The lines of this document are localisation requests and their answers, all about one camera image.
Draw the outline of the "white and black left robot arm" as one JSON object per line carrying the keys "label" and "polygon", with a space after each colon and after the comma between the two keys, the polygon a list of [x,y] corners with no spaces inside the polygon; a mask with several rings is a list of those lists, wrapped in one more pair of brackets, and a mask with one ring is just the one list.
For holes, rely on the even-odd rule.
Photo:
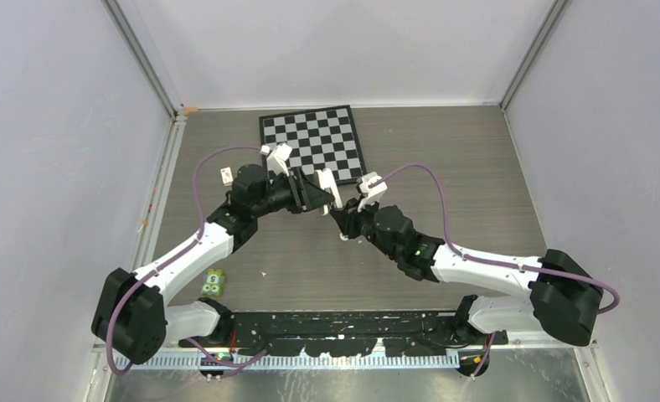
{"label": "white and black left robot arm", "polygon": [[258,230],[259,218],[280,210],[301,214],[320,209],[327,214],[339,203],[335,177],[327,168],[307,176],[294,167],[269,178],[264,167],[244,165],[226,200],[188,240],[135,271],[117,268],[107,276],[92,333],[134,364],[185,338],[225,345],[232,333],[226,307],[208,297],[183,306],[172,305],[172,299],[203,271],[238,251]]}

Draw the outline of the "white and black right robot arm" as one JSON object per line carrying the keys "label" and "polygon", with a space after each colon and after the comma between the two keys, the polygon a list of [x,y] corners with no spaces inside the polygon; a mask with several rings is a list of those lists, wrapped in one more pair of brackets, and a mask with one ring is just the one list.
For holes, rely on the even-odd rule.
{"label": "white and black right robot arm", "polygon": [[463,343],[493,332],[538,330],[572,346],[591,342],[605,287],[564,251],[518,257],[449,245],[415,229],[397,206],[360,207],[355,198],[329,214],[344,238],[367,240],[413,280],[499,292],[462,298],[452,324]]}

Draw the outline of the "black and white chessboard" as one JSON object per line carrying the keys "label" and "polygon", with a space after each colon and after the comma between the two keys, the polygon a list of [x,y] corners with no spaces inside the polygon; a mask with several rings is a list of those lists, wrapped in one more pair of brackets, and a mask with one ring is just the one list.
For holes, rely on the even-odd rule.
{"label": "black and white chessboard", "polygon": [[307,176],[328,168],[337,184],[351,184],[367,173],[349,105],[261,116],[259,131],[263,145],[289,145],[287,165],[301,168]]}

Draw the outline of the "white staple box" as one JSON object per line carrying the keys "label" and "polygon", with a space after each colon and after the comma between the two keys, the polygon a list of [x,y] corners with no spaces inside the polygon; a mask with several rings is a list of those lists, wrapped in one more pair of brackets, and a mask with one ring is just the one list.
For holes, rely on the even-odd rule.
{"label": "white staple box", "polygon": [[231,186],[234,182],[234,174],[231,167],[223,167],[219,170],[222,184],[224,186]]}

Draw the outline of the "green toy block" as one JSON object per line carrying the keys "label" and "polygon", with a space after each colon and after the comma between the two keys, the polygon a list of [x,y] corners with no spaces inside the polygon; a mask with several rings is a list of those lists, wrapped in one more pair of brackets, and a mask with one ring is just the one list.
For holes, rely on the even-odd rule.
{"label": "green toy block", "polygon": [[202,296],[222,296],[225,282],[226,276],[222,270],[208,269],[204,275],[200,294]]}

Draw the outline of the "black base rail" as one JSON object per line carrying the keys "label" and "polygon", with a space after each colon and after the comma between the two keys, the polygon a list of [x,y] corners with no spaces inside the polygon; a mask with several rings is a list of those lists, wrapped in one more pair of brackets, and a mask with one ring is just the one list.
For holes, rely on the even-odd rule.
{"label": "black base rail", "polygon": [[365,357],[383,346],[387,356],[398,358],[482,350],[488,337],[454,311],[235,312],[224,314],[211,335],[195,340],[244,356],[266,351],[275,357]]}

